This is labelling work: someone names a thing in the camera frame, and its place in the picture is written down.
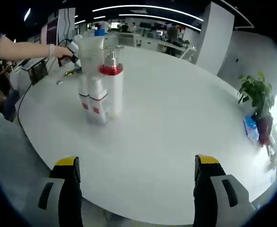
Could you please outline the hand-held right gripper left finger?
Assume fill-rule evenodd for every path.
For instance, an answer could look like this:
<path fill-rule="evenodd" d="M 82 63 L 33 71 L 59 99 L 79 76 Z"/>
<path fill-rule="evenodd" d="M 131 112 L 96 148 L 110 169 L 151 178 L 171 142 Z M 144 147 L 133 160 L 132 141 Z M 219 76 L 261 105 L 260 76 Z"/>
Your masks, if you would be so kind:
<path fill-rule="evenodd" d="M 81 199 L 79 157 L 60 159 L 38 188 L 36 226 L 83 226 Z"/>

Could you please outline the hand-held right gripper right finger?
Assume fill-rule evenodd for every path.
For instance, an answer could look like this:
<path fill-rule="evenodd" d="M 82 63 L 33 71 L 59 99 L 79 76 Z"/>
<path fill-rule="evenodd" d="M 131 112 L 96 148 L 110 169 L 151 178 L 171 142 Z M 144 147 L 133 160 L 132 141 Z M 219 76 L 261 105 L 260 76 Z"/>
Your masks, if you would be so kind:
<path fill-rule="evenodd" d="M 255 214 L 247 189 L 211 156 L 195 156 L 194 227 L 242 227 Z"/>

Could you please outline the person's left hand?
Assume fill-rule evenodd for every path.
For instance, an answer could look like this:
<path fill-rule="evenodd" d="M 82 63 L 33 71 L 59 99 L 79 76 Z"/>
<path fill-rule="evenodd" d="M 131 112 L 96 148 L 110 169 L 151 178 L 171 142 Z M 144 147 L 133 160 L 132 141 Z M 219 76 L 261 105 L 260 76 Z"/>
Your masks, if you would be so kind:
<path fill-rule="evenodd" d="M 54 47 L 54 51 L 53 51 L 53 56 L 57 57 L 57 58 L 62 58 L 62 57 L 72 57 L 74 54 L 71 50 L 69 50 L 67 47 L 62 47 L 59 45 L 56 45 Z"/>

